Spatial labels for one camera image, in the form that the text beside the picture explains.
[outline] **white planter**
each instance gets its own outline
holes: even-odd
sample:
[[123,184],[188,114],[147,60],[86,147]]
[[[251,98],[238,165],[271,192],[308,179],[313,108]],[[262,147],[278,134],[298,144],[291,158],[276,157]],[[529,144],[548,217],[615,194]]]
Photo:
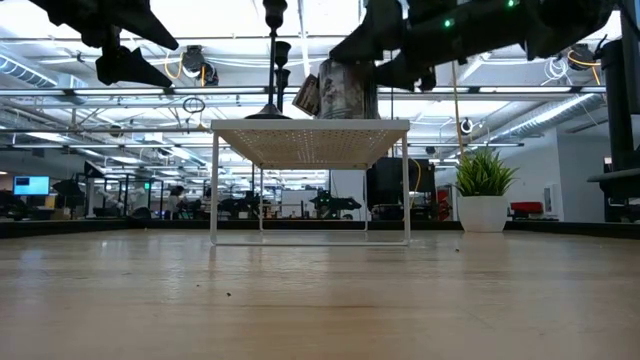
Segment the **white planter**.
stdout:
[[508,203],[504,196],[458,198],[458,217],[468,232],[501,232],[507,222]]

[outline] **monitor screen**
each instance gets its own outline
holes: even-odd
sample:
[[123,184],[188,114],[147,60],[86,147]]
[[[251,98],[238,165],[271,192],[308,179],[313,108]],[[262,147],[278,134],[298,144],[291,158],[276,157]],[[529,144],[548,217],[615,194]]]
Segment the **monitor screen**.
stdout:
[[49,195],[48,176],[16,176],[13,195]]

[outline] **black base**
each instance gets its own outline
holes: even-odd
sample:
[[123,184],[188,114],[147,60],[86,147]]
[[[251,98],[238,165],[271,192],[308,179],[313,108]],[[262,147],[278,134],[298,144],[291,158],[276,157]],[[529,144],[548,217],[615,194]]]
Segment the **black base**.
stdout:
[[[270,220],[265,221],[264,228],[268,230],[360,230],[364,228],[364,223],[360,221]],[[133,219],[5,222],[0,223],[0,239],[127,229],[207,230],[209,229],[209,222],[202,220],[164,221]],[[258,221],[220,221],[218,222],[218,229],[258,230]],[[369,223],[369,230],[372,231],[399,231],[402,229],[402,221],[375,221]],[[456,221],[414,221],[411,223],[411,229],[414,231],[461,231],[462,226]],[[505,230],[640,240],[640,225],[637,224],[508,221]]]

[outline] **perforated tabletop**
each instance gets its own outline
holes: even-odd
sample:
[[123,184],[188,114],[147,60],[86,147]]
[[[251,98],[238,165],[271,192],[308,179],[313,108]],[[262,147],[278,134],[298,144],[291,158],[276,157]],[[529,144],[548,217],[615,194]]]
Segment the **perforated tabletop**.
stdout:
[[215,131],[263,169],[366,169],[409,130],[407,120],[213,120]]

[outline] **white table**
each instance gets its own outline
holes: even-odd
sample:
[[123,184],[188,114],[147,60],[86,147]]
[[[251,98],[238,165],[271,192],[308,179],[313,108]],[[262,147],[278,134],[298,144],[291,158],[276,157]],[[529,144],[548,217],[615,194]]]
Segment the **white table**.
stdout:
[[[332,169],[367,170],[393,145],[402,139],[402,191],[404,199],[404,240],[402,242],[287,243],[287,245],[348,245],[398,246],[408,245],[411,238],[409,199],[409,158],[407,150],[407,120],[213,120],[213,154],[211,159],[211,243],[218,242],[218,157],[220,138],[239,154],[260,168],[260,230],[263,228],[262,190],[264,169]],[[278,245],[260,243],[255,245]]]

